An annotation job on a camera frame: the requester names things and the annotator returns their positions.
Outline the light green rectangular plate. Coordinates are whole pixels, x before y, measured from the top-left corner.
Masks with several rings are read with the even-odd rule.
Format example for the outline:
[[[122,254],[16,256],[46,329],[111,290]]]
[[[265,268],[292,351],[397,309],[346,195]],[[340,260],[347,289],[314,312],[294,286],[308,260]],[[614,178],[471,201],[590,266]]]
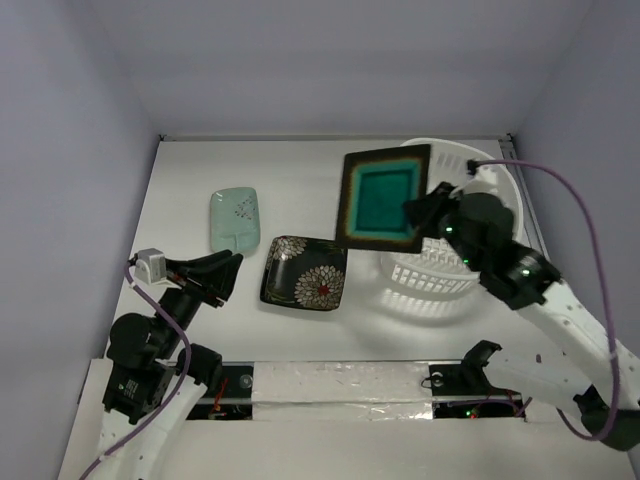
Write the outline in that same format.
[[[261,240],[257,192],[234,187],[214,192],[210,199],[210,246],[213,252],[247,253]]]

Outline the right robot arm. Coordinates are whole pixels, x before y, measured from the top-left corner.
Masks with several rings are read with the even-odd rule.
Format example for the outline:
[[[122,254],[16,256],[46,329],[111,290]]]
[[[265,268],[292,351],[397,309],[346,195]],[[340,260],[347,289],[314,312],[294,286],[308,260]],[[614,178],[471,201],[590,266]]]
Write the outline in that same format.
[[[639,359],[575,296],[538,251],[513,238],[514,214],[495,195],[455,191],[441,183],[403,209],[423,237],[444,239],[481,286],[546,335],[561,351],[556,363],[509,354],[487,341],[460,368],[462,384],[482,392],[513,389],[578,419],[579,438],[626,452],[639,444]]]

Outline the teal and brown square plate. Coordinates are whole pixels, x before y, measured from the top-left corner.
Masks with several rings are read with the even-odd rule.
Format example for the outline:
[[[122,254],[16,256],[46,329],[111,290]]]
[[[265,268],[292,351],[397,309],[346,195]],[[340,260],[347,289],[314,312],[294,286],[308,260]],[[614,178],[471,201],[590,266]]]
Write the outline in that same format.
[[[403,205],[426,194],[430,159],[429,144],[345,155],[336,244],[353,250],[419,253],[422,239]]]

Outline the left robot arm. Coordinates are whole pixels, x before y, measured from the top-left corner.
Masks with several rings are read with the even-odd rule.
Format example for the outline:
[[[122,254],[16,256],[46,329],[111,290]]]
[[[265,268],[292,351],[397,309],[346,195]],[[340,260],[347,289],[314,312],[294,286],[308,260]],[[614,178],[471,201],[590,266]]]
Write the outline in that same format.
[[[157,249],[128,260],[128,287],[154,313],[126,313],[110,328],[98,454],[82,478],[158,478],[196,403],[224,392],[221,355],[192,343],[186,330],[202,305],[229,300],[243,260],[229,250],[171,260]]]

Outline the aluminium rail right side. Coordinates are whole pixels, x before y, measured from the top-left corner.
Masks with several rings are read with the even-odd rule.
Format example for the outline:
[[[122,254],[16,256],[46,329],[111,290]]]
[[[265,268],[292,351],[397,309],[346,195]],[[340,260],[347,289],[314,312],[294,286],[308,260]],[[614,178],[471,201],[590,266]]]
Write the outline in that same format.
[[[547,256],[548,251],[543,239],[542,232],[540,230],[540,225],[536,217],[531,197],[529,195],[529,191],[523,174],[523,168],[521,167],[519,158],[517,156],[514,136],[510,133],[507,133],[505,136],[501,137],[498,140],[498,143],[500,145],[502,157],[505,160],[510,161],[506,168],[513,175],[522,198],[524,211],[523,225],[526,239],[528,240],[532,248]]]

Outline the white plastic dish rack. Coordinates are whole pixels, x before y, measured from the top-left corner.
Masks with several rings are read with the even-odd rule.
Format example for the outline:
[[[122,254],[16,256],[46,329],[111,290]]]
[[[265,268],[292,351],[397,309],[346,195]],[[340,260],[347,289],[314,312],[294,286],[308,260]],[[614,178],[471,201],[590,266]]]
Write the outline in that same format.
[[[438,138],[414,138],[403,146],[429,144],[431,161],[427,190],[448,182],[464,187],[468,181],[466,162],[492,160],[502,156],[497,140],[461,141]],[[514,213],[514,239],[527,241],[523,225],[522,198],[515,179],[504,165],[491,166],[498,177],[498,196]],[[380,254],[382,273],[393,282],[431,296],[453,297],[467,293],[478,283],[478,275],[470,271],[444,240],[425,239],[422,252]]]

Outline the silver foil tape strip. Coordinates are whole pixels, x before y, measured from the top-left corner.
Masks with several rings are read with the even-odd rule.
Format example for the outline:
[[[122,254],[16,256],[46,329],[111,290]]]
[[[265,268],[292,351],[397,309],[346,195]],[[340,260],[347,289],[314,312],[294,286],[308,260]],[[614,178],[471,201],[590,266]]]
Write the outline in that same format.
[[[258,362],[256,421],[431,420],[426,362]]]

